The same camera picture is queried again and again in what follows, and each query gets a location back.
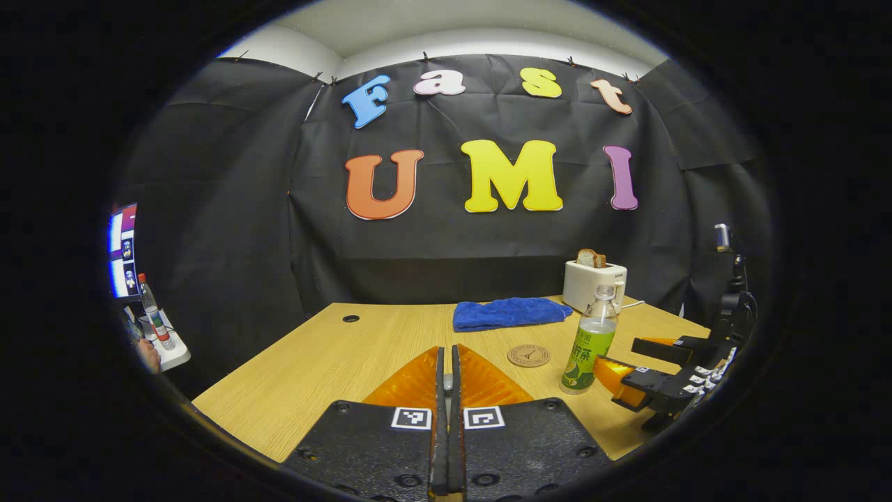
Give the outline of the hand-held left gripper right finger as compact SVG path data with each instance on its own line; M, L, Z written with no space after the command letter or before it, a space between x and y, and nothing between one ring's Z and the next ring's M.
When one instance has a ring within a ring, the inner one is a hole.
M558 397L536 400L468 347L452 347L449 491L464 501L531 499L612 465Z

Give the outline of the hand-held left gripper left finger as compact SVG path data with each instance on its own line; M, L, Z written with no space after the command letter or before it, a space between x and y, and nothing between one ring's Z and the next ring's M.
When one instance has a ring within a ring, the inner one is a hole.
M431 347L360 402L329 404L284 464L376 501L432 501L449 492L444 349Z

